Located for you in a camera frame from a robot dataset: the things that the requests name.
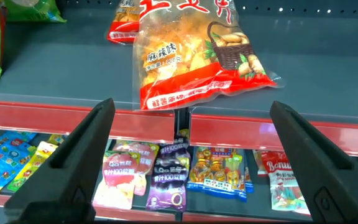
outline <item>basket illustration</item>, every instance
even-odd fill
[[[208,37],[211,39],[212,48],[216,53],[216,57],[219,59],[219,63],[226,70],[237,70],[236,65],[241,63],[240,54],[248,57],[254,54],[254,50],[250,44],[240,44],[235,46],[218,47],[215,40],[211,36],[211,29],[213,25],[220,25],[226,28],[240,28],[239,26],[226,26],[220,22],[211,22],[208,25]]]

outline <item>red snack bag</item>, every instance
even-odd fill
[[[140,154],[139,166],[135,175],[134,193],[136,195],[143,196],[146,192],[146,174],[150,174],[153,168],[158,149],[159,146],[156,144],[125,140],[117,140],[114,146],[115,151],[136,152]]]
[[[141,110],[167,110],[265,86],[267,75],[238,26],[233,0],[137,0],[134,80]]]
[[[107,39],[114,43],[133,43],[139,31],[139,8],[132,0],[121,0]]]
[[[285,153],[262,152],[262,162],[270,179],[272,210],[310,214]]]

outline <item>red shelf edge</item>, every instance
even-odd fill
[[[9,199],[8,195],[0,195],[0,207]],[[174,214],[148,212],[140,210],[121,210],[94,206],[97,217],[118,218],[130,221],[175,221]]]
[[[0,129],[68,134],[91,109],[0,101]],[[174,123],[173,113],[116,110],[110,138],[172,143]]]
[[[358,124],[311,121],[333,143],[358,156]],[[190,144],[282,151],[271,119],[191,115]]]

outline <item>purple candy bag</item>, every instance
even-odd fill
[[[157,210],[173,207],[186,210],[186,180],[190,155],[187,152],[188,130],[181,130],[173,144],[161,144],[155,160],[146,208]]]

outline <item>store shelf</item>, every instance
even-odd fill
[[[271,209],[269,178],[258,177],[252,151],[246,150],[246,155],[255,190],[247,194],[247,202],[187,190],[187,209],[183,221],[311,221],[307,215]]]
[[[112,12],[67,8],[66,24],[7,24],[0,129],[69,133],[111,97],[112,138],[173,141],[173,111],[133,111],[139,93],[132,91],[132,46],[105,39]]]
[[[286,86],[219,96],[190,108],[191,143],[282,151],[269,119],[278,100],[358,156],[358,19],[243,12],[240,24],[264,67]]]
[[[38,145],[40,141],[47,140],[49,135],[46,134],[38,134],[37,137],[31,141],[32,145]],[[136,196],[134,197],[132,210],[120,210],[120,209],[112,209],[94,206],[96,210],[97,217],[103,218],[115,218],[115,219],[123,219],[123,220],[134,220],[134,221],[175,221],[175,212],[174,210],[166,209],[159,210],[158,212],[150,212],[145,210],[147,195],[150,187],[150,177],[148,178],[147,191],[144,196]],[[3,207],[5,202],[9,199],[9,197],[13,194],[12,191],[8,190],[6,187],[0,191],[0,207]]]

